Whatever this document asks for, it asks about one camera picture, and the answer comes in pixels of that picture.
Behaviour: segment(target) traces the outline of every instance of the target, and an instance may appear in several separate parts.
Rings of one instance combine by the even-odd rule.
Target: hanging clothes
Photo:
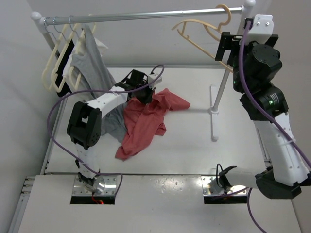
[[[126,160],[150,145],[154,135],[164,135],[164,115],[169,111],[184,110],[190,103],[165,89],[153,94],[151,103],[143,104],[138,99],[129,100],[124,110],[127,134],[118,148],[116,158]]]

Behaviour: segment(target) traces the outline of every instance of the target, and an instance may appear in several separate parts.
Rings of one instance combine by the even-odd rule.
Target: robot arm
[[[137,70],[132,70],[121,82],[115,84],[110,92],[105,93],[98,98],[86,103],[77,102],[71,113],[67,134],[75,144],[78,151],[78,157],[93,171],[100,172],[97,162],[95,145],[101,136],[102,118],[118,105],[125,103],[131,97],[136,97],[142,103],[149,103],[155,89],[155,85],[162,81],[159,77],[149,87],[133,93],[119,93],[130,91],[151,83],[158,77],[157,74],[146,75]],[[79,168],[79,179],[83,181],[88,188],[93,189],[95,173],[89,171],[85,166],[76,161]]]
[[[272,16],[256,15],[254,19],[247,20],[254,24],[248,32],[243,55],[247,86],[256,102],[294,140],[285,97],[282,91],[271,83],[282,67],[280,53],[273,48],[278,35],[272,35]],[[222,33],[215,60],[222,60],[225,50],[231,51],[228,64],[234,67],[233,88],[243,94],[240,102],[254,122],[267,169],[260,171],[230,166],[219,174],[219,182],[224,189],[244,185],[258,188],[271,199],[293,199],[301,193],[301,186],[311,185],[310,172],[291,142],[244,94],[238,63],[240,39],[241,36]]]

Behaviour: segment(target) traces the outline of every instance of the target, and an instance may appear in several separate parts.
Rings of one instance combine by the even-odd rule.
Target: hanger hook
[[[45,17],[45,18],[44,18],[44,21],[43,21],[43,22],[44,22],[44,28],[45,28],[45,30],[47,31],[47,33],[52,34],[52,35],[53,35],[53,37],[54,37],[54,39],[55,39],[55,40],[57,40],[57,39],[56,39],[56,37],[55,37],[55,35],[54,35],[54,33],[49,32],[49,31],[48,31],[48,29],[47,29],[47,23],[46,23],[46,20],[47,20],[47,19],[49,19],[49,18],[50,18],[50,17]]]
[[[74,29],[72,28],[72,26],[71,26],[71,23],[70,23],[70,18],[71,18],[71,17],[72,17],[72,16],[69,16],[69,26],[70,26],[71,30],[72,30],[73,32],[75,32],[75,33],[77,34],[77,37],[79,38],[79,35],[78,35],[77,31],[74,30]]]
[[[65,37],[65,35],[64,35],[62,32],[60,32],[60,31],[58,31],[58,30],[56,29],[56,27],[55,27],[55,19],[56,19],[56,18],[59,18],[59,17],[55,16],[54,19],[53,19],[53,25],[54,25],[55,31],[57,31],[58,33],[61,33],[61,34],[63,35],[63,38],[64,38],[65,40],[67,40],[66,37]]]

